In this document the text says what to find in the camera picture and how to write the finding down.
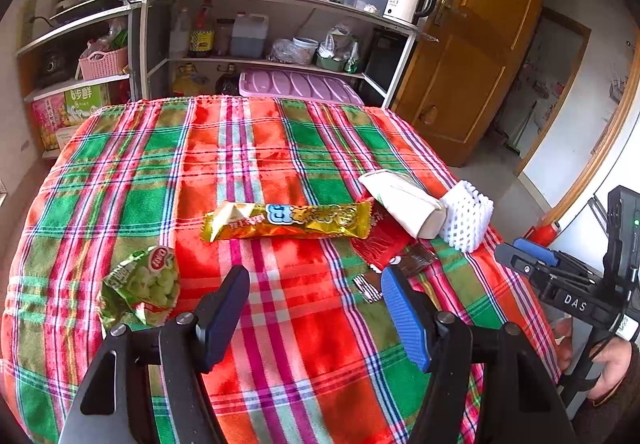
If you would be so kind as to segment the person right hand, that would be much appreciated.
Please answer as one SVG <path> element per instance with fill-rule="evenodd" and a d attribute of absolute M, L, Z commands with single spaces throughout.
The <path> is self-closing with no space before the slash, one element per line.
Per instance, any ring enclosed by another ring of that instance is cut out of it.
<path fill-rule="evenodd" d="M 573 358 L 573 320 L 570 317 L 558 320 L 552 325 L 552 332 L 559 368 L 565 372 Z M 592 360 L 602 364 L 603 369 L 600 378 L 587 393 L 590 401 L 600 402 L 618 388 L 627 375 L 635 348 L 633 343 L 615 337 L 593 354 Z"/>

